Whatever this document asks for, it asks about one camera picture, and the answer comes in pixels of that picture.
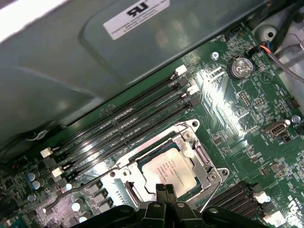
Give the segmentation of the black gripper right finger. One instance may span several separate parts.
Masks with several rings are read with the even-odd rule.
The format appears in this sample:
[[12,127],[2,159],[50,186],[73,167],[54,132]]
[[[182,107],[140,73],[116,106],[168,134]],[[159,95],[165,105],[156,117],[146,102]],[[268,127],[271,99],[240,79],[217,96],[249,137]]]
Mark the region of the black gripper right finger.
[[218,206],[198,212],[194,205],[178,201],[172,184],[166,185],[167,205],[171,210],[173,228],[265,228],[251,220]]

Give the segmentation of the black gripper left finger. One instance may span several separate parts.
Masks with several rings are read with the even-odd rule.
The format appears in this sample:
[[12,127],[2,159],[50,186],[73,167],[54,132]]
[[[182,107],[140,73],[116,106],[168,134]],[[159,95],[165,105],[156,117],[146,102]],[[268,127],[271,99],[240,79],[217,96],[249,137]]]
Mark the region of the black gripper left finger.
[[165,228],[167,194],[164,184],[156,185],[156,201],[144,202],[138,210],[120,205],[83,222],[84,228]]

